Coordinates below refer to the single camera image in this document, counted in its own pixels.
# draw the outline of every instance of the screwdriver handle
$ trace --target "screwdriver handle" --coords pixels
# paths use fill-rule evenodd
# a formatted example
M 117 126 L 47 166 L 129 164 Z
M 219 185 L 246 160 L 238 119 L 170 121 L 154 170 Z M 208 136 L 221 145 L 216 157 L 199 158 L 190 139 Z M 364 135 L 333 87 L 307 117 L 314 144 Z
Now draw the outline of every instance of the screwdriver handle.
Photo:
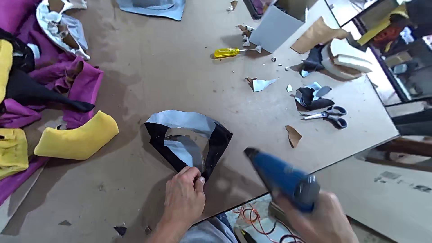
M 214 55 L 216 58 L 227 58 L 235 57 L 240 53 L 238 48 L 222 48 L 215 51 Z

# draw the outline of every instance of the blue heat gun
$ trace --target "blue heat gun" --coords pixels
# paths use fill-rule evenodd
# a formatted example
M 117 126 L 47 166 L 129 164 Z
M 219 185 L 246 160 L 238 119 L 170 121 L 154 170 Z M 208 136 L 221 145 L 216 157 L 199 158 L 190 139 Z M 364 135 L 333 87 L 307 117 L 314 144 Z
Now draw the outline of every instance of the blue heat gun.
M 294 169 L 292 165 L 256 148 L 244 150 L 246 156 L 270 193 L 278 190 L 302 212 L 312 212 L 318 199 L 320 185 L 315 176 Z

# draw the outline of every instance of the yellow fabric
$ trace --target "yellow fabric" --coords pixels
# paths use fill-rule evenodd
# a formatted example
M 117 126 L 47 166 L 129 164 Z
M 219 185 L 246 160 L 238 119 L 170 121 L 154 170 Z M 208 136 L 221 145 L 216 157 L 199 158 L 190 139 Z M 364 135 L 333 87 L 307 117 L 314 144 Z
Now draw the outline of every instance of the yellow fabric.
M 392 14 L 400 14 L 407 19 L 409 18 L 407 7 L 405 4 L 402 4 L 392 10 L 383 20 L 381 20 L 381 22 L 377 26 L 367 31 L 366 34 L 364 34 L 357 42 L 360 45 L 364 45 L 368 43 L 368 41 L 370 41 L 372 38 L 374 38 L 379 32 L 387 28 L 390 25 L 390 16 Z
M 13 47 L 10 42 L 0 40 L 0 102 L 3 102 L 6 95 L 6 85 L 12 67 L 12 51 Z
M 29 167 L 27 139 L 22 129 L 0 128 L 0 180 Z
M 46 128 L 35 155 L 86 160 L 118 134 L 115 120 L 99 111 L 90 121 L 72 130 Z

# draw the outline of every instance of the torn paper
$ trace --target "torn paper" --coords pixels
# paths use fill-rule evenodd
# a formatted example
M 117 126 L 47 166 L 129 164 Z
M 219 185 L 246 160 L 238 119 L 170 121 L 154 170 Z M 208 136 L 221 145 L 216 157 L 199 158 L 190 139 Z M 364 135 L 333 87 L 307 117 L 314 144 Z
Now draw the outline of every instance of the torn paper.
M 237 7 L 237 1 L 232 1 L 231 2 L 231 6 L 229 6 L 229 8 L 226 9 L 227 12 L 231 12 L 233 11 L 236 7 Z
M 243 36 L 243 40 L 246 41 L 245 43 L 243 43 L 243 46 L 250 46 L 251 43 L 249 42 L 249 38 L 247 36 Z
M 249 82 L 249 86 L 251 86 L 252 90 L 254 92 L 262 91 L 265 88 L 267 88 L 272 83 L 276 82 L 277 79 L 272 80 L 257 80 L 257 78 L 249 78 L 247 77 L 246 80 Z
M 297 132 L 292 126 L 285 126 L 285 129 L 288 131 L 288 139 L 289 143 L 291 144 L 292 148 L 297 147 L 299 144 L 300 139 L 303 137 L 300 135 L 299 132 Z
M 206 181 L 232 137 L 218 121 L 196 112 L 162 111 L 144 124 L 150 144 L 177 172 L 196 166 Z
M 50 4 L 55 4 L 55 7 L 50 8 Z M 88 60 L 90 56 L 84 51 L 87 42 L 81 22 L 63 14 L 66 10 L 85 8 L 87 5 L 82 0 L 73 3 L 68 0 L 43 0 L 36 9 L 36 19 L 44 33 L 58 47 Z

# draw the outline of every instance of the scissor handle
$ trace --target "scissor handle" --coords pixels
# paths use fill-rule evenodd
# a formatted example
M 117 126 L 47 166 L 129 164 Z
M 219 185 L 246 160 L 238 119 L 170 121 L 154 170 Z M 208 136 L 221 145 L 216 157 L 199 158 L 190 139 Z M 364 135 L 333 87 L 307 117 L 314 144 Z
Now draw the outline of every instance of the scissor handle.
M 348 123 L 342 117 L 330 115 L 326 118 L 338 129 L 344 129 L 348 126 Z
M 330 106 L 327 108 L 330 115 L 346 115 L 346 110 L 342 106 Z

